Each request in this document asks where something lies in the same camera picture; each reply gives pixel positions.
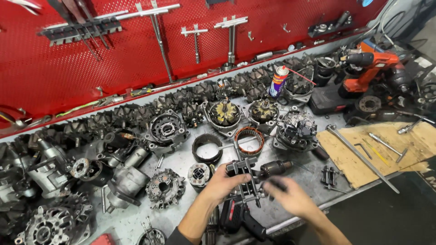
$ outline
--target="spray can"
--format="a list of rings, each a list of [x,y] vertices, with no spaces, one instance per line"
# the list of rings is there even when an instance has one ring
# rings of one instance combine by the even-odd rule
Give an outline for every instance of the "spray can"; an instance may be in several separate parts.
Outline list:
[[[277,67],[276,71],[274,72],[274,76],[272,77],[271,87],[268,91],[269,96],[271,96],[273,99],[279,98],[288,74],[289,70],[285,66]]]

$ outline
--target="screwdriver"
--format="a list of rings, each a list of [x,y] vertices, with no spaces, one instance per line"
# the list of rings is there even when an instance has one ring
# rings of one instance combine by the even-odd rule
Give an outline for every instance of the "screwdriver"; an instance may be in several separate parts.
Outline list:
[[[80,11],[79,11],[79,8],[77,7],[76,2],[74,0],[62,0],[62,1],[64,2],[65,6],[67,6],[67,9],[74,15],[77,22],[83,26],[83,24],[85,24],[86,21],[82,17],[82,15],[80,14]],[[91,35],[91,33],[89,32],[89,30],[86,26],[83,26],[83,27],[85,28],[85,30],[88,32],[88,34],[91,36],[91,38],[94,40],[94,43],[98,47],[99,44],[95,41],[94,36]]]
[[[79,30],[74,27],[74,23],[70,18],[70,14],[68,13],[68,10],[66,9],[65,5],[62,3],[61,0],[47,0],[48,4],[52,6],[56,12],[68,23],[69,26],[71,26],[74,30],[76,30],[77,34],[79,34],[79,38],[85,43],[85,45],[88,47],[91,54],[99,61],[99,58],[97,55],[92,51],[88,43],[82,38],[82,35],[80,34]]]
[[[93,22],[94,18],[92,17],[91,13],[89,12],[88,8],[86,7],[85,2],[83,0],[77,0],[77,4],[82,8],[83,12],[86,14],[86,17],[89,19],[89,21]],[[109,49],[108,44],[106,43],[105,39],[103,38],[101,32],[99,31],[98,27],[96,25],[92,25],[94,27],[95,32],[97,35],[99,35],[100,39],[102,40],[104,46],[106,49]]]

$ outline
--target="t-handle socket wrench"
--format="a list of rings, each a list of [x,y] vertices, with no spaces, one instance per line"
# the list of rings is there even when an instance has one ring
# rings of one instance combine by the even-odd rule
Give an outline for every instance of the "t-handle socket wrench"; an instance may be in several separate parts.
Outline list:
[[[392,146],[388,145],[386,142],[384,142],[379,137],[377,137],[375,134],[369,133],[368,135],[371,138],[375,139],[375,141],[379,142],[380,144],[384,145],[385,147],[391,149],[393,152],[397,153],[400,157],[397,159],[396,163],[399,163],[401,161],[401,159],[403,159],[404,155],[406,155],[406,153],[407,153],[407,148],[404,149],[403,153],[400,153],[397,150],[395,150]]]
[[[384,181],[388,186],[393,189],[396,193],[400,194],[400,191],[395,188],[395,186],[386,179],[380,171],[371,164],[344,136],[336,130],[336,125],[327,125],[326,130],[334,134],[342,143],[344,143],[367,167],[369,167],[382,181]]]

